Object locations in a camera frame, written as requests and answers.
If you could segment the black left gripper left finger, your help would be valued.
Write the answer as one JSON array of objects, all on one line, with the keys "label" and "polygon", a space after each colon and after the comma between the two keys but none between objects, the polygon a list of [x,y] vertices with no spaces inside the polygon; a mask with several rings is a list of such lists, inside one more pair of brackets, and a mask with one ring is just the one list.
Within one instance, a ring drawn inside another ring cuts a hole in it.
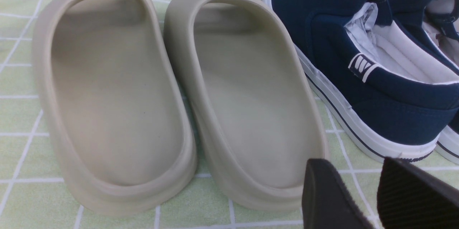
[{"label": "black left gripper left finger", "polygon": [[302,197],[305,229],[372,229],[338,171],[326,159],[308,159]]}]

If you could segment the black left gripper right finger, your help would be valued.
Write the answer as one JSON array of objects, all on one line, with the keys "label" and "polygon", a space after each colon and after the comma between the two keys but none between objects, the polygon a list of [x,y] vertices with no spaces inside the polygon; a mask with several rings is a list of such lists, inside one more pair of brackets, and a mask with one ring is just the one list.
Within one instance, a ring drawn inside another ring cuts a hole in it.
[{"label": "black left gripper right finger", "polygon": [[386,229],[457,229],[459,192],[407,161],[387,157],[377,211]]}]

